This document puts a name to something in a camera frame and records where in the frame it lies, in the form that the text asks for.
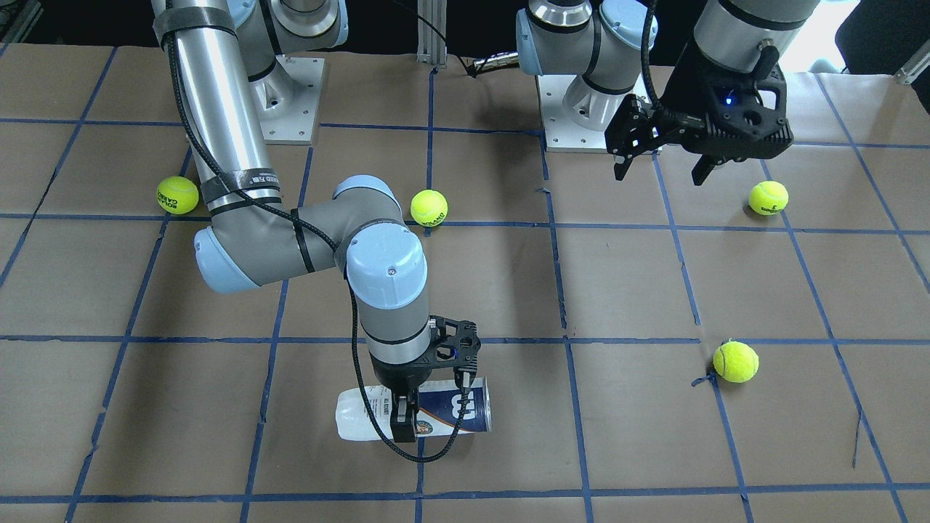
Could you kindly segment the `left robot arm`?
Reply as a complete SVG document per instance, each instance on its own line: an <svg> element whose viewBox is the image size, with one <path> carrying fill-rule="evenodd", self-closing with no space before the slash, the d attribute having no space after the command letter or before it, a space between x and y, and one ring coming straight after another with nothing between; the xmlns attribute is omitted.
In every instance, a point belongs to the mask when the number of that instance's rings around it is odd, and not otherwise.
<svg viewBox="0 0 930 523"><path fill-rule="evenodd" d="M680 145L699 157L700 186L717 166L793 144L780 58L816 6L708 1L661 94L649 69L663 28L655 1L530 1L516 15L516 52L527 74L573 76L565 109L602 132L618 181L638 156Z"/></svg>

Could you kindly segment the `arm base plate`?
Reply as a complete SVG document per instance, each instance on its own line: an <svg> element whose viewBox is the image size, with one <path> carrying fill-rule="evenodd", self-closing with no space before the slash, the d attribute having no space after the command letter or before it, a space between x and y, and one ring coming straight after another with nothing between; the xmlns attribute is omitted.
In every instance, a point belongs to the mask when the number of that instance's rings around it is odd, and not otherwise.
<svg viewBox="0 0 930 523"><path fill-rule="evenodd" d="M605 153L605 129L628 94L644 100L640 74L621 94L599 92L581 74L537 76L539 110L546 150L554 153Z"/></svg>
<svg viewBox="0 0 930 523"><path fill-rule="evenodd" d="M249 86L269 145L312 145L326 74L322 57L276 57L275 68Z"/></svg>

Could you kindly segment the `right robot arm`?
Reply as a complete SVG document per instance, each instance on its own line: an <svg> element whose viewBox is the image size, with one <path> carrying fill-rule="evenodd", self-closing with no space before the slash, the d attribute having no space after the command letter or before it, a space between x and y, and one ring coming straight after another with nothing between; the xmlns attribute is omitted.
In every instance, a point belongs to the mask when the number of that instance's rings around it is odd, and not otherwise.
<svg viewBox="0 0 930 523"><path fill-rule="evenodd" d="M323 204L286 211L260 117L295 110L298 84L278 57L347 39L342 1L154 1L153 30L198 155L211 225L195 257L213 291L235 293L338 268L379 383L391 391L392 440L416 437L419 389L435 368L474 380L474 325L429 312L421 239L381 179L349 177Z"/></svg>

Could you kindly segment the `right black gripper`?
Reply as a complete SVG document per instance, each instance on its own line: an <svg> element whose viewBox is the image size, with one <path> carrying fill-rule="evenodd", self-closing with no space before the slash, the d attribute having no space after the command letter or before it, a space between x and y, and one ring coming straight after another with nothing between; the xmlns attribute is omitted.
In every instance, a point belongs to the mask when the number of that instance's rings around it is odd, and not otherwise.
<svg viewBox="0 0 930 523"><path fill-rule="evenodd" d="M452 368L456 387L472 388L482 342L477 325L432 315L421 331L405 341L373 338L376 378L392 395L391 431L395 443L416 442L419 387L433 370Z"/></svg>

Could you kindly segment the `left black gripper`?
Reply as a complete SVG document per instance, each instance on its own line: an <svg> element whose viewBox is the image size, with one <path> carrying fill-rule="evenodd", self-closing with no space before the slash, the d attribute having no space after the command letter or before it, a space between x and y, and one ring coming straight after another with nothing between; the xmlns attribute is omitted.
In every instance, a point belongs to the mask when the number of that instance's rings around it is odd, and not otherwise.
<svg viewBox="0 0 930 523"><path fill-rule="evenodd" d="M776 158L793 143L778 59L780 50L765 44L750 60L750 70L738 72L712 62L689 41L660 97L660 110L634 94L619 102L605 129L615 179L624 180L632 159L661 149L660 136L701 154L692 169L698 187L727 160Z"/></svg>

